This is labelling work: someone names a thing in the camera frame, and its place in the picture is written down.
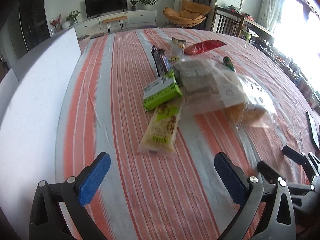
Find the television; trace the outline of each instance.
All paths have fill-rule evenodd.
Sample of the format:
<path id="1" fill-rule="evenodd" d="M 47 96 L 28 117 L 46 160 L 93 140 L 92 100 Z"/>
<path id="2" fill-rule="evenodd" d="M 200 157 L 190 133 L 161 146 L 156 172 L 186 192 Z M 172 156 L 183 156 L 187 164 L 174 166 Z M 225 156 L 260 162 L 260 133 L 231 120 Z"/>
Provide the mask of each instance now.
<path id="1" fill-rule="evenodd" d="M 127 0 L 85 0 L 87 17 L 127 8 Z"/>

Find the blue textured pad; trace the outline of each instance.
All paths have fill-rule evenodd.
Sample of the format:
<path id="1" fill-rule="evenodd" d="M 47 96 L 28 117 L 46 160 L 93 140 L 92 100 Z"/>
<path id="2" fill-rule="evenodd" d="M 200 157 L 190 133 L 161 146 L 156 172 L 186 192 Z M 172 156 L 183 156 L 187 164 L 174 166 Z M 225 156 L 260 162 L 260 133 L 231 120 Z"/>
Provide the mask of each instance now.
<path id="1" fill-rule="evenodd" d="M 217 154 L 214 158 L 214 167 L 223 184 L 226 186 L 233 202 L 244 207 L 247 201 L 246 188 L 237 174 L 220 154 Z"/>
<path id="2" fill-rule="evenodd" d="M 79 188 L 78 199 L 82 206 L 91 202 L 94 194 L 97 192 L 101 182 L 107 174 L 110 165 L 110 155 L 105 154 L 86 177 L 81 187 Z"/>

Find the white vase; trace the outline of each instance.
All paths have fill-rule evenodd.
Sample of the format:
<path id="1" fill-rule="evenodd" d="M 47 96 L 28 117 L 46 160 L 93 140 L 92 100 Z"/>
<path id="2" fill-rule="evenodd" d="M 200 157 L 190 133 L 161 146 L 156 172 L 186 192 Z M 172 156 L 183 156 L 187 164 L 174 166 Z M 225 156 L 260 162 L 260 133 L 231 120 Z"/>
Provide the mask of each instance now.
<path id="1" fill-rule="evenodd" d="M 151 9 L 152 9 L 152 5 L 151 5 L 151 4 L 145 4 L 145 5 L 143 6 L 143 8 L 144 8 L 145 10 L 151 10 Z"/>
<path id="2" fill-rule="evenodd" d="M 66 21 L 62 24 L 62 29 L 66 30 L 67 28 L 70 27 L 70 22 L 69 21 Z"/>

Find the silver bolt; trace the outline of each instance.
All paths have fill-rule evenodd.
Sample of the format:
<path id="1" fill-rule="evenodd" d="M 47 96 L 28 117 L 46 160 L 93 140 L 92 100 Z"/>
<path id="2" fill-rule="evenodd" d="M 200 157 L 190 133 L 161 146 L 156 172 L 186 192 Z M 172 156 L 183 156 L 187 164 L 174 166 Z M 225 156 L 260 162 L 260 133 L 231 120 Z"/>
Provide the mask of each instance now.
<path id="1" fill-rule="evenodd" d="M 251 177 L 250 177 L 250 181 L 251 181 L 252 183 L 257 183 L 257 182 L 258 182 L 258 178 L 255 177 L 255 176 L 251 176 Z"/>
<path id="2" fill-rule="evenodd" d="M 287 183 L 282 179 L 282 180 L 280 181 L 280 185 L 281 185 L 282 187 L 285 187 L 285 186 L 287 186 Z"/>
<path id="3" fill-rule="evenodd" d="M 75 177 L 69 177 L 68 179 L 67 179 L 67 182 L 68 183 L 74 183 L 76 181 L 76 178 Z"/>
<path id="4" fill-rule="evenodd" d="M 45 185 L 45 181 L 44 180 L 41 180 L 40 182 L 39 182 L 39 187 L 43 187 Z"/>

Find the red snack bag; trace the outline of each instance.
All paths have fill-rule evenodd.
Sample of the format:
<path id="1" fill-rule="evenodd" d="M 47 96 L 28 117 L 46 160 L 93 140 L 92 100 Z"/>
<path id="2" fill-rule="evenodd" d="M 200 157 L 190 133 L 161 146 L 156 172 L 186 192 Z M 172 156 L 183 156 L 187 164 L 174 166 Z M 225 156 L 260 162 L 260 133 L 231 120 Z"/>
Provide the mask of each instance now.
<path id="1" fill-rule="evenodd" d="M 225 45 L 225 43 L 223 43 L 222 41 L 215 41 L 215 40 L 203 41 L 203 42 L 191 45 L 190 47 L 187 47 L 184 50 L 184 53 L 188 55 L 196 55 L 212 49 L 216 49 L 223 45 Z"/>

